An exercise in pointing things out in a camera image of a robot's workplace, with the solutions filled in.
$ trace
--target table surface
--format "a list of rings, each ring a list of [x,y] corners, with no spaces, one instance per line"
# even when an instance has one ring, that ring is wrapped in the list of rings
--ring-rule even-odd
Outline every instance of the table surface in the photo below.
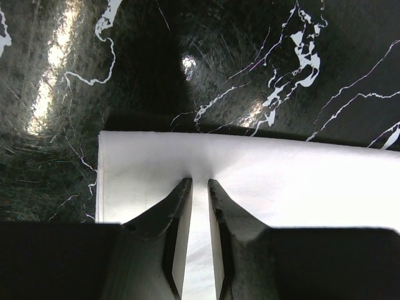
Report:
[[[0,217],[93,222],[111,116],[398,151],[399,18],[396,0],[1,2]]]

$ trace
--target black countertop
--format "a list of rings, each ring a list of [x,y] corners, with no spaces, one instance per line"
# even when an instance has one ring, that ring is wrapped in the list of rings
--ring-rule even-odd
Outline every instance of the black countertop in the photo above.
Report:
[[[1,218],[93,222],[98,134],[400,150],[396,0],[0,2]]]

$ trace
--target white napkin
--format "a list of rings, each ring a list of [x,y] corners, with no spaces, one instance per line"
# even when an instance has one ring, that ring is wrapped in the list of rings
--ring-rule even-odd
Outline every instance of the white napkin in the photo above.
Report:
[[[258,137],[99,135],[96,221],[124,223],[192,177],[182,298],[215,299],[207,181],[272,227],[400,228],[400,153]]]

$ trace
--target white paper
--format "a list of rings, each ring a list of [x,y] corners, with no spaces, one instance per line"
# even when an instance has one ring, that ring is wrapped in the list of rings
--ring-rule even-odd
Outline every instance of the white paper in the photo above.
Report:
[[[124,223],[192,177],[184,300],[215,299],[208,179],[272,227],[400,228],[400,154],[217,134],[101,132],[96,221]]]

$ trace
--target black plastic part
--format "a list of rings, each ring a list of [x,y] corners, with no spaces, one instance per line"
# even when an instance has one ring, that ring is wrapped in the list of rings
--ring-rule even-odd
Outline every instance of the black plastic part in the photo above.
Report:
[[[0,299],[180,299],[191,191],[122,226],[0,222]]]
[[[398,233],[270,228],[215,180],[209,181],[209,199],[219,300],[400,299]]]

